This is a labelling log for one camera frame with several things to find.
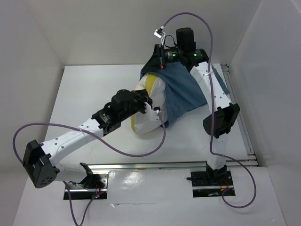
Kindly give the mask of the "blue pillowcase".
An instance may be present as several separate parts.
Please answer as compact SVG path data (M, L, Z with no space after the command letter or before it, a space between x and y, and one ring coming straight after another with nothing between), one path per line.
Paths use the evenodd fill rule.
M141 71L138 85L147 90L155 107L160 107L166 127L183 114L207 104L197 81L181 63L171 63L164 70Z

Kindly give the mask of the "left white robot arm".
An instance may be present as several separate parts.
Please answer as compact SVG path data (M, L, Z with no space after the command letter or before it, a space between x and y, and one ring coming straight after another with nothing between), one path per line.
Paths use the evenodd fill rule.
M130 116L138 112L145 114L150 110L152 99L146 90L119 90L103 109L79 127L49 141L29 142L23 167L36 188L43 188L56 180L87 188L99 180L88 165L62 165L60 161L97 137L104 137L115 131Z

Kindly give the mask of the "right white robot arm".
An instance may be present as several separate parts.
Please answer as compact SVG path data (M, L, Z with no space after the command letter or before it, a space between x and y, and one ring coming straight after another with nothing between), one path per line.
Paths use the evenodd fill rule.
M158 72L165 70L170 63L180 62L197 81L210 106L210 115L203 120L204 130L210 135L210 155L206 162L205 179L209 184L216 185L226 179L226 141L240 107L233 104L224 93L207 53L196 47L193 30L188 27L177 29L176 43L173 47L165 47L166 34L163 29L160 27L154 32L161 39L161 44L155 45L142 72Z

